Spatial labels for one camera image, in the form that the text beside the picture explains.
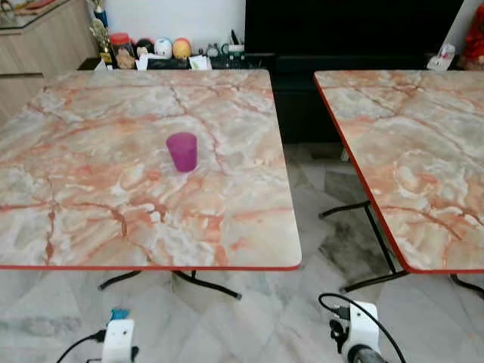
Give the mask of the marble-pattern folding table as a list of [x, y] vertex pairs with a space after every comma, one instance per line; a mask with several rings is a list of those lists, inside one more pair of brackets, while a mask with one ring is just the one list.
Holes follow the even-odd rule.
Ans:
[[[272, 92], [55, 77], [0, 122], [0, 270], [293, 271], [303, 262]], [[177, 172], [166, 139], [197, 136]]]
[[408, 275], [465, 281], [483, 271], [484, 72], [318, 70], [315, 85], [365, 190], [365, 212], [388, 265], [347, 293]]

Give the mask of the purple plastic cup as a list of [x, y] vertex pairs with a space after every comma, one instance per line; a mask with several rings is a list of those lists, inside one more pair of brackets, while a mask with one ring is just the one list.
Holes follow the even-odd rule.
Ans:
[[197, 168], [197, 136], [193, 132], [176, 132], [166, 139], [166, 148], [177, 172], [193, 172]]

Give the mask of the flat black box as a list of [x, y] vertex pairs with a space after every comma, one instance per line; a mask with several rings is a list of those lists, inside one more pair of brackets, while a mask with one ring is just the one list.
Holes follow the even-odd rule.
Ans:
[[189, 70], [190, 68], [189, 60], [177, 58], [151, 58], [147, 60], [146, 66], [148, 70]]

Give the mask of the white pink packet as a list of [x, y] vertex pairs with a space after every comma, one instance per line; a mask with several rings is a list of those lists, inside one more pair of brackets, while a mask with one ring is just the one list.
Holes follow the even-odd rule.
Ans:
[[450, 44], [440, 46], [438, 52], [429, 59], [428, 70], [448, 70], [456, 55], [456, 48]]

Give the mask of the red-lidded clear jar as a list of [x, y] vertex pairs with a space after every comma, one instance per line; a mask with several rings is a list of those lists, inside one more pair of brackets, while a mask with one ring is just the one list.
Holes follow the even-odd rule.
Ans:
[[108, 35], [113, 52], [114, 68], [119, 70], [136, 70], [138, 55], [134, 42], [128, 33], [111, 33]]

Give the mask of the white holder cup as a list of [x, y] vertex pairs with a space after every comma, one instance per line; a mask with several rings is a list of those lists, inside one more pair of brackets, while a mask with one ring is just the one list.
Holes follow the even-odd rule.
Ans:
[[234, 30], [229, 32], [228, 44], [222, 46], [222, 50], [231, 57], [242, 57], [245, 55], [245, 45], [239, 40], [238, 35]]

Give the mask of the black round plush toy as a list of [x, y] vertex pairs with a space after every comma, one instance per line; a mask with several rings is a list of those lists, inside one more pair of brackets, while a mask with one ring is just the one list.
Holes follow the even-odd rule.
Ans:
[[144, 38], [135, 42], [135, 52], [138, 59], [148, 58], [155, 55], [155, 42], [152, 39]]

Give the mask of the black television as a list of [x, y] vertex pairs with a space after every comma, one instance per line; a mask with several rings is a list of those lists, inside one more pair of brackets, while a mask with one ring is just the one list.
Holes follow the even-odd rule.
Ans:
[[246, 0], [249, 53], [398, 56], [433, 53], [464, 0]]

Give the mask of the white round plush toy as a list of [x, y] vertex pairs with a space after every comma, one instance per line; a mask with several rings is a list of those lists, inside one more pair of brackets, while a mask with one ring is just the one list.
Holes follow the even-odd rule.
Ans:
[[173, 41], [168, 38], [158, 38], [154, 43], [154, 54], [162, 59], [173, 58]]

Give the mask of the yellow round plush toy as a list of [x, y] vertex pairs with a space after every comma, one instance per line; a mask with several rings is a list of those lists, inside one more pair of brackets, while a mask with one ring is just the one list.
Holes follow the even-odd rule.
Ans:
[[174, 39], [172, 42], [172, 57], [184, 60], [191, 57], [191, 42], [190, 39], [181, 37]]

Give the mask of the small gold trophy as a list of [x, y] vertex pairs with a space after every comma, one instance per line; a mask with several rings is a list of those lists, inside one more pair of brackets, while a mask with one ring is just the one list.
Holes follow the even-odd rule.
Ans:
[[113, 68], [115, 62], [110, 46], [110, 37], [108, 37], [107, 28], [104, 26], [103, 21], [94, 18], [89, 29], [95, 39], [95, 42], [97, 42], [100, 58], [106, 64], [108, 69]]

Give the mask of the light wooden cabinet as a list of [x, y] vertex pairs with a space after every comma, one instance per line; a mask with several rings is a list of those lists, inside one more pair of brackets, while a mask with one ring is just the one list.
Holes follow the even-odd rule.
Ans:
[[55, 77], [97, 55], [86, 0], [57, 0], [44, 11], [0, 22], [0, 122], [20, 112]]

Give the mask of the red figurine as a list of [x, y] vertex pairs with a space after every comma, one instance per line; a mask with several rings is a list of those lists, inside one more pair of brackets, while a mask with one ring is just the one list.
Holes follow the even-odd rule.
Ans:
[[484, 4], [476, 9], [473, 22], [464, 38], [460, 67], [463, 70], [484, 69]]

